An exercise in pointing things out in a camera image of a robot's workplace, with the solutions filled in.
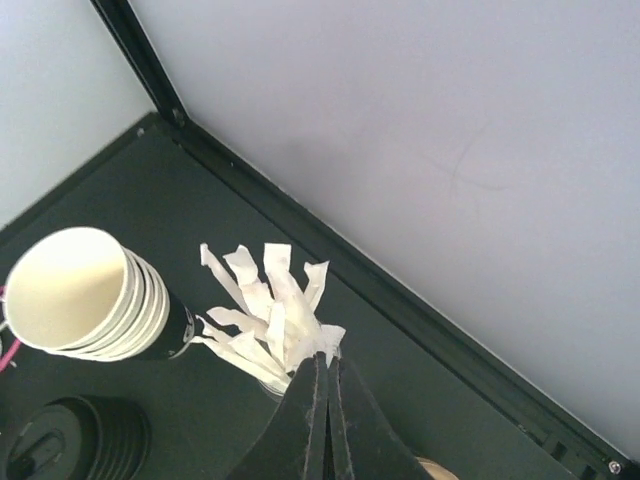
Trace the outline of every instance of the black metal frame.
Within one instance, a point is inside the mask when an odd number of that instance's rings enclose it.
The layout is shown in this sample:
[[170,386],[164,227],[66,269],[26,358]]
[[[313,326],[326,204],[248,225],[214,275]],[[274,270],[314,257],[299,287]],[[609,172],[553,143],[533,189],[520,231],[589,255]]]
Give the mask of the black metal frame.
[[[522,379],[187,115],[127,0],[91,0],[167,122],[166,131],[421,348],[580,479],[624,478],[630,461]],[[616,464],[621,472],[616,472]]]

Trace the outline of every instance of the dark tabletop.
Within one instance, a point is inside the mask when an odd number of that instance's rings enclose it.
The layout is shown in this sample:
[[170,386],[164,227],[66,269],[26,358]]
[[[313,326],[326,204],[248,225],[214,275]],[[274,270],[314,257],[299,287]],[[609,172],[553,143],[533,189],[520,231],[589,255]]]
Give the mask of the dark tabletop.
[[[155,127],[0,247],[0,274],[6,277],[38,239],[73,225],[112,233],[153,264],[197,313],[235,307],[200,266],[200,243],[219,255],[241,243],[257,259],[265,242],[291,243]],[[296,244],[293,256],[298,277],[305,261],[331,260],[313,259]],[[346,328],[343,355],[356,363],[391,425],[416,453],[463,480],[574,478],[332,275],[317,314]],[[276,408],[255,380],[201,345],[165,362],[99,364],[26,347],[15,361],[17,368],[0,374],[3,457],[15,429],[42,404],[83,393],[123,396],[143,406],[153,427],[140,480],[224,478]]]

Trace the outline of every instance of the white panel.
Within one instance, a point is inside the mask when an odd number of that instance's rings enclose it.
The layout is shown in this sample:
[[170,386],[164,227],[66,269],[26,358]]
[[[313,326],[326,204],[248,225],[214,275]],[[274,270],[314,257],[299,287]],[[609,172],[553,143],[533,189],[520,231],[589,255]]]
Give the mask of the white panel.
[[152,104],[88,0],[0,1],[0,228]]
[[134,5],[198,122],[640,458],[640,3]]

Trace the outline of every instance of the stack of black lids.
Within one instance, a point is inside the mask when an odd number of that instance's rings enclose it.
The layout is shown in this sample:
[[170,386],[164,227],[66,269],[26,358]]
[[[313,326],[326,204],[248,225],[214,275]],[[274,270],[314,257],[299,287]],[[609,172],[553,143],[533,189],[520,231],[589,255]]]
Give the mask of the stack of black lids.
[[5,463],[7,480],[129,480],[150,446],[144,411],[119,398],[63,398],[22,428]]

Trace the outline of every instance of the stack of paper cups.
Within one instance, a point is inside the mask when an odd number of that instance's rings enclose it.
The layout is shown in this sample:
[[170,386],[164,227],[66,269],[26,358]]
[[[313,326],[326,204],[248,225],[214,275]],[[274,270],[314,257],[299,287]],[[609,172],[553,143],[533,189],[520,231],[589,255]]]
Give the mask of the stack of paper cups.
[[89,227],[31,247],[9,274],[3,308],[24,344],[83,360],[173,358],[194,335],[193,316],[158,272]]

